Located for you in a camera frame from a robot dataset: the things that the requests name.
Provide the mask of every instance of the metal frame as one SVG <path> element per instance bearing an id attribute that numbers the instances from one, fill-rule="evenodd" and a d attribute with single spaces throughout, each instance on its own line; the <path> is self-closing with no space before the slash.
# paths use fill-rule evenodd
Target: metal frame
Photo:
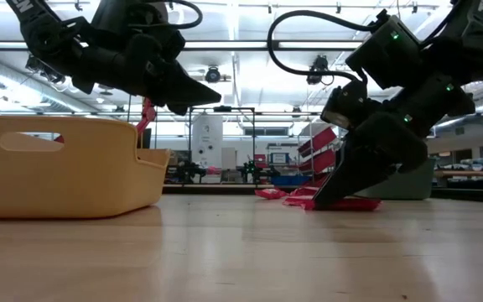
<path id="1" fill-rule="evenodd" d="M 276 51 L 354 51 L 363 40 L 274 40 Z M 23 41 L 0 41 L 0 51 L 28 51 Z M 265 40 L 191 40 L 185 42 L 182 51 L 265 51 Z"/>

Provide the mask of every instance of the blue bin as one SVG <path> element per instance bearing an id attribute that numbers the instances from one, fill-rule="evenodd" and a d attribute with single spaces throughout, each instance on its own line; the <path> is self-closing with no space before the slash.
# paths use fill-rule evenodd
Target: blue bin
<path id="1" fill-rule="evenodd" d="M 275 176 L 272 177 L 272 184 L 281 186 L 281 185 L 295 185 L 300 186 L 305 181 L 310 180 L 310 176 Z"/>

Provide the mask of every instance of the wooden tabletop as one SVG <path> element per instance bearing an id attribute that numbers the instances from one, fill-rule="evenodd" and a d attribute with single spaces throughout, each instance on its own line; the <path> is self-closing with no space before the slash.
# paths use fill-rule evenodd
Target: wooden tabletop
<path id="1" fill-rule="evenodd" d="M 483 203 L 166 195 L 113 219 L 0 221 L 0 301 L 483 301 Z"/>

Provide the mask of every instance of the basket handle hole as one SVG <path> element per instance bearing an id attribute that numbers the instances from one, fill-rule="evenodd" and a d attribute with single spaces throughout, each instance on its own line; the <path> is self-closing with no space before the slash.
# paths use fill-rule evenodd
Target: basket handle hole
<path id="1" fill-rule="evenodd" d="M 8 132 L 0 137 L 1 148 L 14 152 L 57 152 L 65 146 L 60 133 Z"/>

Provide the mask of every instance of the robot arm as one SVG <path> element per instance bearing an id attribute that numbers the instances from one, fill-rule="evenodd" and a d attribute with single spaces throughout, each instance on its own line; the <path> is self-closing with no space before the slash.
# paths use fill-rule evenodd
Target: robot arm
<path id="1" fill-rule="evenodd" d="M 322 120 L 347 129 L 348 134 L 340 165 L 314 198 L 316 209 L 381 183 L 391 174 L 416 169 L 428 157 L 423 139 L 436 122 L 447 114 L 458 116 L 475 111 L 472 98 L 460 87 L 483 81 L 483 0 L 451 3 L 454 6 L 449 15 L 423 42 L 385 10 L 369 26 L 306 11 L 285 17 L 311 15 L 371 32 L 371 37 L 346 59 L 361 80 L 332 70 L 284 68 L 304 76 L 351 79 L 343 88 L 332 91 L 321 115 Z M 267 39 L 272 60 L 279 67 L 284 65 L 273 55 L 271 33 L 285 18 L 272 24 Z M 365 72 L 382 89 L 400 86 L 402 90 L 391 100 L 373 101 L 367 97 Z"/>
<path id="2" fill-rule="evenodd" d="M 184 115 L 188 106 L 221 100 L 221 95 L 191 79 L 176 60 L 185 40 L 178 29 L 189 24 L 168 24 L 158 0 L 102 0 L 92 23 L 83 17 L 61 21 L 44 0 L 7 0 L 29 51 L 64 76 L 75 87 L 91 93 L 96 83 L 149 97 Z"/>

